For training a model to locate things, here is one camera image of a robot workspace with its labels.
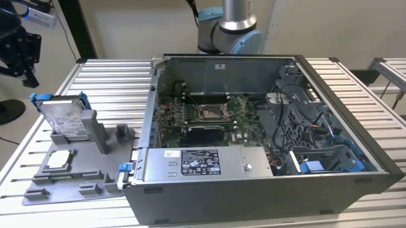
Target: white wall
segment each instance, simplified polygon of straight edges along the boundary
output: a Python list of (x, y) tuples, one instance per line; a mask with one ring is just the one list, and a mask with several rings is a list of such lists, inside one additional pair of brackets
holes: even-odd
[(273, 53), (338, 57), (366, 68), (406, 56), (405, 0), (288, 0)]
[[(185, 0), (81, 0), (101, 58), (150, 58), (197, 53), (198, 28)], [(274, 0), (256, 0), (258, 29), (266, 32)], [(222, 6), (197, 0), (198, 10)]]
[[(61, 19), (65, 27), (67, 28), (69, 36), (73, 38), (62, 12)], [(65, 31), (59, 23), (54, 30), (50, 30), (27, 20), (23, 20), (23, 26), (27, 32), (41, 34), (43, 37), (41, 62), (35, 65), (37, 78), (41, 86), (35, 89), (27, 88), (23, 86), (19, 79), (0, 76), (0, 100), (29, 99), (33, 92), (57, 92), (77, 62), (69, 48)], [(74, 40), (71, 40), (71, 44), (74, 51), (77, 52)]]

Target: black cable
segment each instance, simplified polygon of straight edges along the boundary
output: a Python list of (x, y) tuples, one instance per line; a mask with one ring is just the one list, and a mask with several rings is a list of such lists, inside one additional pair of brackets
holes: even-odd
[(21, 145), (21, 143), (18, 143), (18, 142), (15, 142), (15, 141), (11, 141), (11, 140), (4, 139), (4, 138), (2, 138), (2, 137), (0, 137), (0, 139), (4, 140), (4, 141), (7, 141), (7, 142), (10, 142), (10, 143), (14, 143), (14, 144), (16, 144), (16, 145)]
[(190, 5), (190, 8), (191, 8), (193, 17), (195, 19), (197, 27), (199, 27), (199, 23), (198, 23), (198, 20), (197, 20), (199, 18), (197, 2), (195, 2), (195, 0), (186, 0), (186, 2), (187, 2), (187, 4)]
[[(54, 4), (54, 1), (51, 1), (51, 5), (53, 5), (54, 9), (57, 9), (55, 4)], [(59, 21), (59, 23), (61, 23), (61, 25), (62, 25), (62, 27), (63, 27), (66, 41), (69, 41), (69, 46), (70, 46), (73, 55), (74, 55), (74, 57), (75, 57), (75, 62), (77, 62), (78, 57), (77, 57), (77, 54), (75, 54), (75, 52), (74, 52), (73, 45), (71, 45), (70, 38), (69, 38), (69, 33), (67, 33), (67, 31), (66, 31), (66, 28), (65, 28), (65, 25), (63, 25), (63, 22), (62, 22), (62, 19), (59, 18), (59, 16), (58, 16), (58, 21)]]
[(384, 97), (384, 95), (385, 95), (385, 92), (386, 92), (386, 90), (388, 90), (388, 87), (389, 87), (389, 85), (392, 84), (392, 82), (389, 81), (389, 83), (388, 83), (388, 85), (386, 85), (386, 87), (385, 87), (385, 89), (384, 89), (384, 92), (382, 92), (382, 94), (381, 94), (381, 99), (382, 99), (382, 97)]
[(282, 99), (281, 93), (280, 93), (280, 98), (281, 98), (281, 111), (280, 111), (280, 117), (278, 117), (278, 122), (277, 122), (277, 128), (276, 128), (274, 133), (273, 133), (273, 143), (274, 143), (274, 146), (281, 150), (282, 153), (288, 153), (284, 149), (284, 146), (278, 146), (277, 143), (276, 143), (277, 133), (278, 133), (278, 130), (281, 128), (282, 119), (284, 119), (284, 106), (285, 106), (285, 104), (284, 104), (284, 99)]
[(393, 110), (394, 110), (394, 108), (398, 106), (398, 102), (400, 102), (400, 100), (396, 100), (396, 101), (394, 101)]
[(282, 89), (284, 89), (286, 86), (297, 86), (297, 87), (300, 87), (301, 89), (305, 90), (305, 88), (304, 88), (301, 85), (294, 84), (294, 83), (289, 83), (289, 84), (285, 84), (285, 85), (281, 87), (280, 91), (282, 91)]

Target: motherboard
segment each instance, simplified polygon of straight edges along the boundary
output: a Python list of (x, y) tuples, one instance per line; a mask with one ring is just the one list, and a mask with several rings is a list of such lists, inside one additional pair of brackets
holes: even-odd
[(266, 131), (260, 123), (256, 106), (264, 100), (249, 95), (162, 96), (159, 127), (162, 146), (269, 147)]

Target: aluminum extrusion table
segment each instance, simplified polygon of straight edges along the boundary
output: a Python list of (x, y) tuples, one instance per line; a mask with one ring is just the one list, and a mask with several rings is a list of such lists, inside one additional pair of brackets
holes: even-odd
[[(341, 62), (333, 62), (329, 58), (308, 60), (381, 147), (406, 172), (405, 121)], [(105, 123), (106, 127), (125, 123), (135, 129), (134, 148), (137, 148), (151, 76), (151, 60), (89, 60), (75, 65), (57, 94), (77, 95), (85, 91), (93, 108), (98, 110), (99, 122)], [(0, 226), (138, 227), (139, 223), (125, 197), (63, 204), (22, 205), (22, 195), (31, 184), (30, 179), (38, 172), (51, 145), (50, 134), (51, 127), (41, 117), (0, 172)], [(134, 149), (133, 159), (137, 158), (138, 150)], [(385, 193), (362, 197), (340, 215), (179, 227), (349, 228), (405, 227), (405, 224), (406, 179), (402, 179)]]

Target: cable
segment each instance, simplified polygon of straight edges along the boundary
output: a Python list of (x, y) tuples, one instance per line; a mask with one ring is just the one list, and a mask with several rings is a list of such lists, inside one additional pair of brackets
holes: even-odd
[[(54, 1), (51, 1), (51, 5), (53, 5), (54, 9), (57, 9), (55, 4), (54, 4)], [(67, 33), (67, 31), (66, 31), (66, 28), (65, 28), (65, 25), (63, 25), (63, 22), (62, 22), (62, 19), (59, 18), (59, 16), (58, 16), (58, 21), (59, 21), (59, 23), (61, 23), (61, 25), (62, 25), (62, 27), (63, 27), (66, 41), (69, 42), (69, 46), (70, 46), (73, 55), (74, 55), (74, 57), (75, 57), (75, 62), (77, 62), (78, 57), (77, 57), (77, 54), (75, 54), (75, 52), (74, 52), (73, 45), (71, 45), (70, 38), (69, 38), (69, 33)]]
[(342, 140), (342, 141), (350, 146), (352, 151), (353, 151), (353, 152), (357, 151), (354, 144), (353, 144), (349, 140), (346, 140), (345, 138), (342, 138), (341, 136), (334, 136), (334, 137), (329, 138), (329, 139), (326, 140), (326, 142), (325, 142), (325, 148), (329, 147), (329, 143), (330, 143), (330, 141), (334, 140), (334, 139)]
[(8, 2), (15, 2), (15, 3), (23, 4), (26, 6), (26, 12), (23, 14), (18, 14), (18, 13), (10, 12), (7, 9), (4, 9), (2, 7), (0, 7), (0, 10), (6, 13), (10, 13), (10, 14), (18, 16), (19, 18), (27, 17), (30, 14), (30, 7), (27, 6), (27, 3), (23, 0), (8, 0)]
[(277, 143), (276, 143), (277, 133), (278, 133), (278, 130), (281, 128), (282, 119), (284, 119), (284, 106), (285, 106), (285, 104), (284, 104), (284, 99), (282, 99), (281, 93), (280, 93), (280, 98), (281, 98), (281, 111), (280, 111), (280, 117), (278, 117), (278, 122), (277, 122), (277, 128), (276, 128), (274, 133), (273, 133), (273, 143), (274, 143), (276, 147), (281, 150), (281, 152), (288, 153), (284, 149), (284, 146), (278, 146)]
[(384, 95), (385, 95), (385, 92), (386, 92), (386, 90), (388, 90), (388, 87), (389, 87), (389, 85), (392, 84), (392, 82), (389, 81), (389, 83), (388, 83), (388, 85), (386, 85), (386, 87), (385, 87), (385, 89), (384, 89), (384, 92), (382, 92), (382, 94), (381, 94), (381, 99), (382, 99), (382, 97), (384, 97)]
[(4, 138), (2, 138), (2, 137), (0, 137), (0, 139), (4, 140), (4, 141), (7, 141), (7, 142), (10, 142), (10, 143), (14, 143), (14, 144), (16, 144), (16, 145), (21, 145), (21, 143), (18, 143), (18, 142), (15, 142), (15, 141), (11, 141), (11, 140), (4, 139)]
[(398, 106), (398, 102), (400, 102), (400, 100), (396, 100), (396, 101), (394, 101), (393, 109)]
[(190, 8), (191, 8), (193, 17), (195, 19), (197, 27), (199, 27), (199, 23), (198, 23), (198, 20), (197, 20), (199, 18), (197, 2), (195, 2), (195, 0), (186, 0), (186, 2), (187, 2), (187, 4), (190, 5)]

